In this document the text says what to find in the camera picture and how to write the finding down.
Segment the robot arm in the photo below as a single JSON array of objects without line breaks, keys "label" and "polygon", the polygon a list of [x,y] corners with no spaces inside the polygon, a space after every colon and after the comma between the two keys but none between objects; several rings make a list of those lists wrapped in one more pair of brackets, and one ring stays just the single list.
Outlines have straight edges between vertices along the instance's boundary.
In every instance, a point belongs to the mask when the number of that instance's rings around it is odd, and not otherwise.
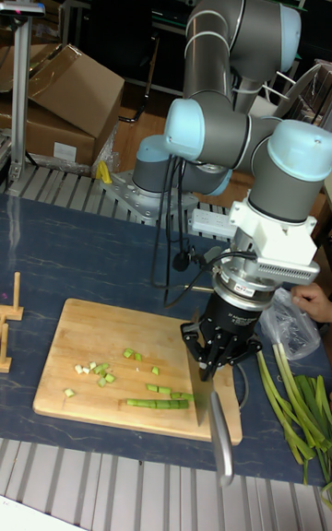
[{"label": "robot arm", "polygon": [[[222,189],[232,169],[255,177],[248,197],[231,208],[237,231],[229,256],[212,267],[214,293],[207,308],[197,324],[182,326],[185,344],[204,364],[202,379],[257,352],[255,324],[276,288],[284,281],[310,283],[319,271],[310,237],[315,219],[308,214],[332,168],[332,136],[309,124],[248,115],[262,84],[291,67],[300,30],[298,13],[285,6],[204,0],[187,26],[184,98],[173,102],[164,136],[142,146],[155,148],[159,176],[170,153],[207,163],[192,177],[193,191],[211,193],[211,164]],[[234,98],[231,70],[241,79]],[[151,177],[142,150],[134,173],[138,185]],[[154,189],[145,188],[160,191],[154,181]]]}]

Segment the person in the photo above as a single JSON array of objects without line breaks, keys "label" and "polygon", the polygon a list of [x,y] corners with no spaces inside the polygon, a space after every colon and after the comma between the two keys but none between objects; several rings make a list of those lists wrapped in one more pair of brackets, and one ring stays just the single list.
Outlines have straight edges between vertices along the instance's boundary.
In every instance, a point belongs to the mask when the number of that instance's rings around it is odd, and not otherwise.
[{"label": "person", "polygon": [[291,289],[291,300],[318,323],[332,323],[332,301],[316,283]]}]

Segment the white label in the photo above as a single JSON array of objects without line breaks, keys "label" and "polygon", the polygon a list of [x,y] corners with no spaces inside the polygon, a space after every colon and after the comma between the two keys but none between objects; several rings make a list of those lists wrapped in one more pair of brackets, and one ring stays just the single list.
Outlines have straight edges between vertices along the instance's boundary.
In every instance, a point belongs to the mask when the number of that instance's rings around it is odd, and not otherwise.
[{"label": "white label", "polygon": [[68,160],[68,162],[75,162],[77,148],[75,146],[68,146],[67,144],[60,144],[60,142],[54,142],[53,155],[62,160]]},{"label": "white label", "polygon": [[255,293],[254,289],[247,288],[244,285],[236,284],[234,289],[238,293],[242,293],[243,295],[245,295],[246,298],[252,298]]},{"label": "white label", "polygon": [[223,281],[225,281],[225,283],[228,283],[229,280],[230,280],[229,276],[226,275],[225,273],[221,273],[221,279],[222,279]]},{"label": "white label", "polygon": [[[222,254],[230,253],[230,252],[231,252],[231,248],[227,248],[225,251],[222,251]],[[229,263],[231,260],[232,260],[232,256],[225,256],[224,258],[221,259],[221,262],[224,264],[224,263]]]}]

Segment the knife blade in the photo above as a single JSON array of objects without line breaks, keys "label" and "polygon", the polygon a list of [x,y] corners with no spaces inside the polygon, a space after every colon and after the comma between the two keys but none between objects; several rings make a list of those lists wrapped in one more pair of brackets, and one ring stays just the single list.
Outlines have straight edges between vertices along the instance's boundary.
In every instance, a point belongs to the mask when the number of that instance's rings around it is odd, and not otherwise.
[{"label": "knife blade", "polygon": [[202,382],[198,364],[187,350],[189,371],[193,388],[196,418],[200,426],[207,414],[211,431],[213,454],[217,465],[217,475],[221,487],[229,486],[234,477],[231,436],[213,380]]}]

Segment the chair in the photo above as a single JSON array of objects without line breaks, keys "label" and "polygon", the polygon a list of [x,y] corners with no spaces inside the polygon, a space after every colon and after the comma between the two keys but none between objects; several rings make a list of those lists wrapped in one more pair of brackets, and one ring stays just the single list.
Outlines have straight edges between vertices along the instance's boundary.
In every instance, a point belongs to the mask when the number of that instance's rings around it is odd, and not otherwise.
[{"label": "chair", "polygon": [[128,79],[148,78],[136,122],[149,97],[159,37],[152,34],[151,0],[92,0],[86,52],[100,64]]},{"label": "chair", "polygon": [[[271,103],[269,100],[264,99],[263,97],[256,97],[255,101],[252,105],[252,108],[250,110],[250,115],[253,115],[254,117],[284,117],[286,113],[290,110],[293,103],[296,101],[297,97],[302,93],[302,91],[309,85],[309,83],[313,80],[314,76],[317,74],[319,68],[321,67],[320,64],[314,65],[312,68],[307,70],[297,82],[295,82],[291,87],[290,90],[287,91],[285,95],[282,95],[281,93],[277,93],[280,96],[280,103],[279,105],[275,105]],[[274,89],[271,89],[270,87],[267,87],[265,85],[266,90],[272,90],[272,92],[276,92]]]}]

